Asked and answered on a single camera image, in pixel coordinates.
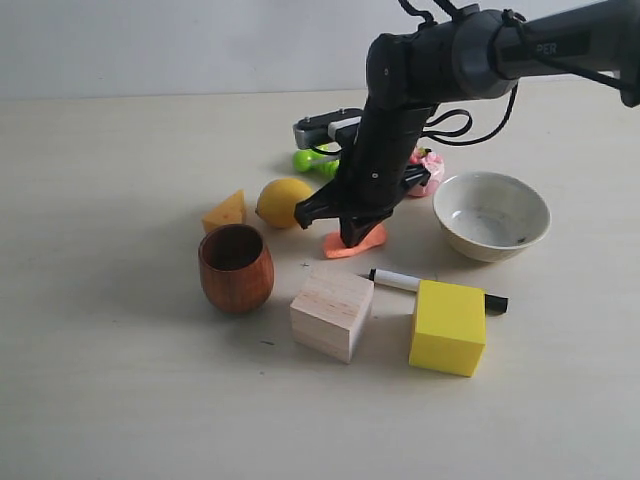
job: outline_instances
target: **lemon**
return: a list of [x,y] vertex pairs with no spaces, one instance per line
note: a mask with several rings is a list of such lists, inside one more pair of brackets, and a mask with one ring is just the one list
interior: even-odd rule
[[256,214],[274,228],[295,226],[296,204],[313,194],[313,189],[297,178],[280,178],[267,184],[260,193]]

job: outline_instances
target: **pink toy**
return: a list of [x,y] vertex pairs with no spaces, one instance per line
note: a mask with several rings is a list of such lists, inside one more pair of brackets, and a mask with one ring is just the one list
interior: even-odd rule
[[433,195],[444,178],[444,160],[442,157],[425,148],[416,147],[409,159],[409,163],[413,165],[421,163],[431,172],[431,177],[427,184],[424,187],[422,185],[416,185],[409,190],[409,195],[412,197],[427,197]]

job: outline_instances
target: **marker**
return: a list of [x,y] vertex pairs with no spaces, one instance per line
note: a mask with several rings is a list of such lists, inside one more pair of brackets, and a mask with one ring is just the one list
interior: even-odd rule
[[[420,285],[420,279],[401,273],[389,272],[379,268],[372,268],[369,272],[369,280],[387,287],[399,288],[409,292],[417,292]],[[496,295],[485,294],[484,307],[487,311],[495,314],[502,314],[507,311],[509,299],[498,297]]]

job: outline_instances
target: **brown wooden cup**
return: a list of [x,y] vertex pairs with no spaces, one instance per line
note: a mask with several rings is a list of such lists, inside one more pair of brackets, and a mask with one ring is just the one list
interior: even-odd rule
[[202,289],[224,312],[250,312],[271,295],[271,253],[260,232],[249,225],[223,225],[208,233],[200,242],[198,260]]

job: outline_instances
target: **tabletop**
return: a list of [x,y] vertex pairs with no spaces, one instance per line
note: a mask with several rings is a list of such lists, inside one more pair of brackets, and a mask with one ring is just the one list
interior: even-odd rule
[[[273,231],[255,204],[276,178],[319,188],[292,169],[292,124],[364,99],[0,103],[0,478],[637,478],[640,113],[600,85],[526,82],[493,140],[425,142],[447,177],[496,171],[540,192],[552,226],[522,255],[462,257],[421,198],[385,223],[386,245],[325,260],[336,221]],[[466,104],[470,136],[505,105]],[[201,216],[237,189],[276,277],[232,318],[207,303],[196,251]],[[291,336],[320,264],[481,287],[509,311],[457,377],[408,365],[414,298],[376,287],[345,365]]]

